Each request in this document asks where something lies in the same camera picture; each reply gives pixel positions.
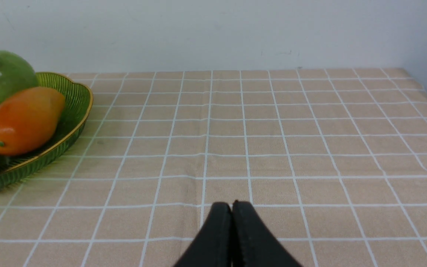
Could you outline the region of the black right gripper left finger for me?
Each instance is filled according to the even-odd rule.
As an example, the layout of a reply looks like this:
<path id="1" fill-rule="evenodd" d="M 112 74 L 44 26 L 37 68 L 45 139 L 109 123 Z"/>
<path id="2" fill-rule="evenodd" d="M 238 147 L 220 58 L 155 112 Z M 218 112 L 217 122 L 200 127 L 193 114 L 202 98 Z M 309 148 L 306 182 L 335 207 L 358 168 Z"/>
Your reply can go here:
<path id="1" fill-rule="evenodd" d="M 229 204 L 215 202 L 191 244 L 175 267 L 230 267 L 232 212 Z"/>

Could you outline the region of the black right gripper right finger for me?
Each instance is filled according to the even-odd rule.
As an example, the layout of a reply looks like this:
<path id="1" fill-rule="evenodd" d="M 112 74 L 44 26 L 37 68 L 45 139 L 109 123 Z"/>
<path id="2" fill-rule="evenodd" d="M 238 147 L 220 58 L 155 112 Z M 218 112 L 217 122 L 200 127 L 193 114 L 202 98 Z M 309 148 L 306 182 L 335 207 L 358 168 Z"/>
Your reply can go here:
<path id="1" fill-rule="evenodd" d="M 250 202 L 234 201 L 234 267 L 301 267 L 265 225 Z"/>

